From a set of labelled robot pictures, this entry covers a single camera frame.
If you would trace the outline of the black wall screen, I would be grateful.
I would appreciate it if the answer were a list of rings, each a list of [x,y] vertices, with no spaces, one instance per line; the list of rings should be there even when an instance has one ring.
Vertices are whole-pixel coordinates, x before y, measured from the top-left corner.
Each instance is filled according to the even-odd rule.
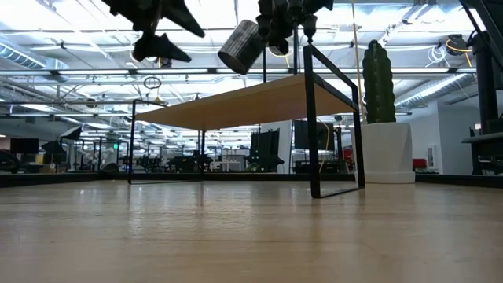
[[[325,151],[335,150],[334,127],[332,123],[317,122],[315,134],[318,149]],[[294,145],[296,149],[309,149],[308,122],[294,121]]]

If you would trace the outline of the black computer monitor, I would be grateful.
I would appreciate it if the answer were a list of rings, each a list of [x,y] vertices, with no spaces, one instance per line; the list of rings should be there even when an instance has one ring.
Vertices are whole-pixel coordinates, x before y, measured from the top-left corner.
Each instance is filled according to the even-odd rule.
[[[38,154],[38,138],[11,138],[9,151],[12,154]]]

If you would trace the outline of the black softbox light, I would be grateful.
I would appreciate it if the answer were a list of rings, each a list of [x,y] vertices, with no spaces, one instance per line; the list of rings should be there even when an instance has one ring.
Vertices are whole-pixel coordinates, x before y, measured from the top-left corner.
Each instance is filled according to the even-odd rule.
[[[59,140],[67,139],[77,141],[82,133],[83,126],[72,127],[59,136]]]
[[[50,155],[65,153],[64,148],[59,141],[49,141],[42,145],[42,149],[46,152],[46,154]]]

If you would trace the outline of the silver ventilation duct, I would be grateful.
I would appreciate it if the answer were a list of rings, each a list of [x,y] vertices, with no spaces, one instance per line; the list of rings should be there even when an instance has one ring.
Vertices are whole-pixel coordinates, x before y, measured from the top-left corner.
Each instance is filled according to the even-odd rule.
[[[425,105],[439,97],[461,90],[475,82],[473,74],[450,75],[444,79],[431,80],[395,99],[396,108],[413,108]]]
[[[29,69],[44,69],[45,63],[0,42],[0,57]]]

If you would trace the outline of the wooden shelf black metal frame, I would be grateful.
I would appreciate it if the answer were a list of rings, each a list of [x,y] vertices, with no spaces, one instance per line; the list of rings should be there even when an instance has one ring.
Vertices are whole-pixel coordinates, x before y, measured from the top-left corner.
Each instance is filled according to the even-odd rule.
[[[362,127],[358,87],[319,49],[303,47],[303,72],[175,106],[137,114],[137,121],[158,123],[191,130],[217,130],[237,126],[307,120],[310,193],[314,199],[332,197],[365,188]],[[354,119],[356,183],[352,189],[333,193],[321,191],[318,165],[318,116],[350,112]]]

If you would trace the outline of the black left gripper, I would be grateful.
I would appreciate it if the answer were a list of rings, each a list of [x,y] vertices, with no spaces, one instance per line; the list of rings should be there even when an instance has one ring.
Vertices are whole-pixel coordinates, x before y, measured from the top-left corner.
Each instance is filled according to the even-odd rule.
[[[189,11],[185,0],[102,0],[113,16],[121,15],[133,24],[134,31],[155,31],[162,17],[203,38],[204,30]],[[143,35],[132,51],[136,61],[162,57],[190,62],[192,58],[172,43],[166,34]]]

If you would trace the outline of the black table edge rail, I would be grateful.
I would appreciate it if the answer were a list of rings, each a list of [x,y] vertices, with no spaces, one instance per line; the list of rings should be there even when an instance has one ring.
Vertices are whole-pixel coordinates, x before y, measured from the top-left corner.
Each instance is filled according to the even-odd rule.
[[[503,176],[487,175],[439,175],[439,174],[415,174],[417,182],[426,182],[445,185],[478,186],[487,188],[503,189]],[[308,175],[282,175],[282,174],[252,174],[252,173],[196,173],[172,174],[172,173],[134,173],[128,174],[104,173],[104,172],[80,172],[80,173],[57,173],[57,174],[6,174],[0,175],[0,188],[16,186],[35,186],[68,182],[92,182],[102,180],[134,181],[279,181],[279,182],[307,182]]]

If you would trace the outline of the white planter pot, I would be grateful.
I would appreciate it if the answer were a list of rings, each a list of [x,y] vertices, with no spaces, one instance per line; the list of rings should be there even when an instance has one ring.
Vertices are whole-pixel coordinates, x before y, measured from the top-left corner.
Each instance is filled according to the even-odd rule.
[[[366,183],[415,182],[409,123],[371,123],[362,125],[361,132],[363,176]]]

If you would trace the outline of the black equipment rack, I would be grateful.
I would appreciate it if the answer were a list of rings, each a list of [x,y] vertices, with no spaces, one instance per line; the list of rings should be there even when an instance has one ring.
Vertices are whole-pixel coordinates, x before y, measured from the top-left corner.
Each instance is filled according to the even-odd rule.
[[[279,157],[279,130],[268,130],[251,135],[251,148],[247,156],[252,171],[277,172],[284,161]]]

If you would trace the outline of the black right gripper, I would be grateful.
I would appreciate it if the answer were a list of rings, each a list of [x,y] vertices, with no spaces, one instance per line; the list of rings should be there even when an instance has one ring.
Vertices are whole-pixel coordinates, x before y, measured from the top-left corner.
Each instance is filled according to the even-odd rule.
[[[320,9],[332,11],[334,0],[258,0],[259,13],[272,15],[279,21],[273,22],[273,38],[285,39],[292,35],[293,23],[302,23]]]

